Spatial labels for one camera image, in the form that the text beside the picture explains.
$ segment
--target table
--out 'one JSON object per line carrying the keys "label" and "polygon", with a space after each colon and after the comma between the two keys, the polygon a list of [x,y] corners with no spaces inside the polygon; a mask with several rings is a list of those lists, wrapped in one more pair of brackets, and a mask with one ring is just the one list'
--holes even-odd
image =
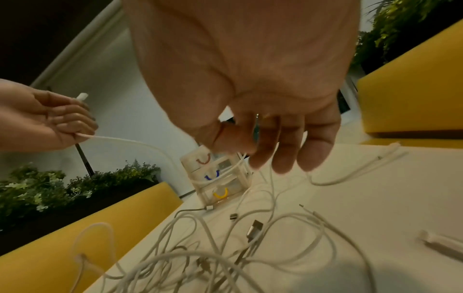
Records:
{"label": "table", "polygon": [[[375,156],[381,147],[337,144],[328,160],[313,173],[313,181],[323,182],[350,172],[359,162]],[[393,156],[343,183],[333,186],[310,185],[302,171],[295,167],[285,176],[274,176],[276,192],[282,193],[276,214],[302,211],[298,204],[321,213],[332,224],[349,235],[365,251],[373,263],[378,292],[387,293],[455,293],[463,292],[463,263],[426,248],[416,240],[418,233],[429,229],[463,239],[463,151],[402,147]],[[269,166],[262,168],[268,177]],[[255,173],[253,184],[261,182]],[[230,225],[229,214],[237,200],[211,212],[200,212],[208,222],[216,241]],[[265,193],[250,195],[240,213],[269,207]],[[193,196],[179,209],[199,207]],[[245,234],[254,219],[265,222],[268,214],[241,221],[234,230],[225,252],[245,244]],[[154,229],[121,260],[122,267],[133,267],[156,241],[160,230],[173,215]],[[191,229],[189,220],[182,220],[174,239]],[[280,259],[301,251],[312,241],[316,229],[288,219],[275,224],[256,257]],[[203,231],[189,241],[210,250]],[[368,292],[368,279],[363,262],[356,251],[331,232],[323,237],[315,250],[294,270],[301,275],[282,273],[264,265],[250,264],[246,272],[265,292],[291,293],[362,293]],[[111,268],[111,274],[117,274]],[[101,279],[86,293],[100,292]],[[252,292],[243,281],[243,291]],[[190,283],[180,292],[204,292],[202,282]]]}

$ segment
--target green plant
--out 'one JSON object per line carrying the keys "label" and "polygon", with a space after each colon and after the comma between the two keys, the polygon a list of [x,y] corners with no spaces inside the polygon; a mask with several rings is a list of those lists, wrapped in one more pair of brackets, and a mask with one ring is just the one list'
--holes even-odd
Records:
{"label": "green plant", "polygon": [[375,9],[373,30],[360,32],[352,65],[360,65],[379,49],[384,64],[387,53],[400,33],[426,19],[428,14],[444,2],[452,0],[383,0]]}
{"label": "green plant", "polygon": [[137,160],[115,172],[96,172],[94,176],[77,177],[67,186],[62,171],[40,172],[32,165],[22,166],[0,181],[0,231],[22,219],[70,207],[77,199],[90,198],[95,192],[110,187],[130,186],[146,179],[157,182],[160,169]]}

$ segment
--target dark ceiling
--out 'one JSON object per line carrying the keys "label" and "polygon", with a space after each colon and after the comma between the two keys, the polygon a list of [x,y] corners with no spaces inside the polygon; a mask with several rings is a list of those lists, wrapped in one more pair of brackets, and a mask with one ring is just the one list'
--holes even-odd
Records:
{"label": "dark ceiling", "polygon": [[2,1],[0,78],[31,84],[110,2]]}

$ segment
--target person's left hand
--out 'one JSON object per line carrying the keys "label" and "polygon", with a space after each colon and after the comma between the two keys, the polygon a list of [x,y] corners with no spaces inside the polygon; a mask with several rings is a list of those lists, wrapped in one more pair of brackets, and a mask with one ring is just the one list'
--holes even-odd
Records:
{"label": "person's left hand", "polygon": [[85,103],[0,80],[0,151],[44,152],[83,142],[98,125]]}

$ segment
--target human hand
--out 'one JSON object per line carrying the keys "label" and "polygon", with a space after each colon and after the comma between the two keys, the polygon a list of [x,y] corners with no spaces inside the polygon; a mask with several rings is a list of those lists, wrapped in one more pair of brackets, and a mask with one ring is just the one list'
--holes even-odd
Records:
{"label": "human hand", "polygon": [[[125,0],[145,81],[170,120],[214,152],[309,171],[333,147],[336,94],[359,0]],[[237,125],[220,123],[226,106]],[[252,140],[259,114],[259,141]],[[301,147],[303,132],[307,139]]]}
{"label": "human hand", "polygon": [[98,128],[74,98],[0,80],[0,151],[43,152],[83,142]]}

